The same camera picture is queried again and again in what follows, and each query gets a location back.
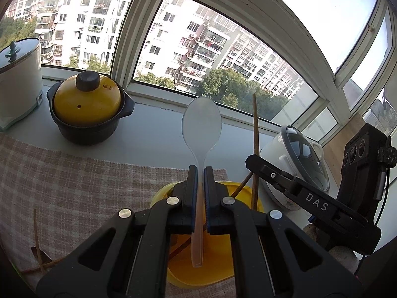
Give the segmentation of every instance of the spoon handle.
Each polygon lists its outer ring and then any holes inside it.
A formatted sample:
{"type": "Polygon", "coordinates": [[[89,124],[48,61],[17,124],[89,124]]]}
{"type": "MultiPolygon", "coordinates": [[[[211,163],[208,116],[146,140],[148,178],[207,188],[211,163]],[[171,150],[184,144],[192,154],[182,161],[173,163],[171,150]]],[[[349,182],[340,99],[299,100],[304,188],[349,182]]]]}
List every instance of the spoon handle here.
{"type": "Polygon", "coordinates": [[[204,226],[204,191],[202,185],[202,167],[198,169],[197,202],[195,231],[192,233],[190,243],[190,257],[193,268],[202,266],[203,257],[203,226],[204,226]]]}

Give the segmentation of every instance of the yellow bowl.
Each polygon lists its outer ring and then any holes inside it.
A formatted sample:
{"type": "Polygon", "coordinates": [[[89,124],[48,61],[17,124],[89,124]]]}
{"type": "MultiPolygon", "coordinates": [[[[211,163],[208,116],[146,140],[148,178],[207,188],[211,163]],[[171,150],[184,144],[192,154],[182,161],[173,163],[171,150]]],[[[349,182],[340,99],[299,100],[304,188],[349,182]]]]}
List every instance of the yellow bowl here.
{"type": "MultiPolygon", "coordinates": [[[[240,185],[240,183],[235,182],[220,183],[226,185],[229,195],[240,185]]],[[[167,193],[176,184],[177,183],[171,183],[160,189],[156,195],[154,195],[150,207],[159,200],[166,198],[167,193]]],[[[239,195],[237,195],[236,199],[249,206],[251,204],[251,194],[251,188],[245,186],[239,195]]],[[[258,211],[263,212],[263,206],[259,199],[258,211]]],[[[189,238],[190,235],[172,235],[173,240],[171,241],[169,252],[172,253],[189,238]]],[[[233,276],[232,247],[230,246],[229,235],[210,235],[207,231],[204,231],[204,255],[201,268],[192,267],[190,245],[168,261],[167,281],[180,288],[198,289],[229,279],[233,276]]]]}

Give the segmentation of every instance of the clear plastic spoon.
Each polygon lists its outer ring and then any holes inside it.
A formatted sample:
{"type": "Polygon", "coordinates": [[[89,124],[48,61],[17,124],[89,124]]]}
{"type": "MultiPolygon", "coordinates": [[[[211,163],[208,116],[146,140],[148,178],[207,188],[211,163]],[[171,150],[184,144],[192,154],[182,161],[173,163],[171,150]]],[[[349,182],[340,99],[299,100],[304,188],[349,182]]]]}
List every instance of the clear plastic spoon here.
{"type": "Polygon", "coordinates": [[[202,266],[203,258],[204,161],[218,142],[221,131],[222,119],[218,106],[210,98],[195,98],[186,108],[182,119],[183,139],[196,158],[198,169],[195,231],[192,233],[190,243],[190,255],[194,268],[202,266]]]}

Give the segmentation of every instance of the checkered cloth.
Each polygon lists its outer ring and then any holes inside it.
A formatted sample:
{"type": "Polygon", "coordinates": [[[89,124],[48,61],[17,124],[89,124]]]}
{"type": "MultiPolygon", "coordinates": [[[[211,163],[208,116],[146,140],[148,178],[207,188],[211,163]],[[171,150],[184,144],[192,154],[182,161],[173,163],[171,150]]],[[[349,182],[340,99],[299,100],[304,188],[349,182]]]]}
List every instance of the checkered cloth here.
{"type": "MultiPolygon", "coordinates": [[[[215,179],[228,180],[225,170],[215,179]]],[[[0,133],[0,239],[19,270],[38,266],[33,209],[40,248],[52,260],[66,256],[120,208],[149,208],[153,195],[187,170],[152,168],[79,158],[38,148],[0,133]]],[[[26,280],[35,288],[41,273],[26,280]]],[[[198,290],[167,284],[166,297],[234,297],[234,279],[198,290]]]]}

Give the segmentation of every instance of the white countertop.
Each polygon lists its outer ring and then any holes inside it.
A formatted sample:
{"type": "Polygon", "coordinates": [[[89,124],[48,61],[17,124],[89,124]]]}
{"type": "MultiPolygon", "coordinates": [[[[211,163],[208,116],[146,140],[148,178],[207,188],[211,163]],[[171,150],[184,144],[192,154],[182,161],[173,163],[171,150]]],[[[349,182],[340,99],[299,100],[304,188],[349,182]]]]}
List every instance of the white countertop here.
{"type": "MultiPolygon", "coordinates": [[[[110,138],[98,145],[79,146],[61,135],[51,118],[48,100],[44,98],[38,109],[11,126],[6,133],[37,147],[60,150],[80,157],[141,166],[187,169],[189,165],[195,164],[195,160],[183,140],[182,116],[180,112],[135,104],[132,115],[120,120],[118,128],[110,138]]],[[[272,136],[261,133],[260,148],[272,139],[272,136]]],[[[205,165],[214,169],[225,168],[229,180],[241,182],[249,173],[245,168],[245,159],[252,153],[253,131],[248,126],[244,129],[223,123],[220,139],[208,154],[205,165]]],[[[336,197],[337,186],[330,171],[328,175],[331,183],[330,195],[336,197]]],[[[259,198],[265,211],[279,209],[261,184],[259,198]]],[[[287,215],[300,227],[307,225],[307,219],[311,216],[304,210],[288,212],[287,215]]]]}

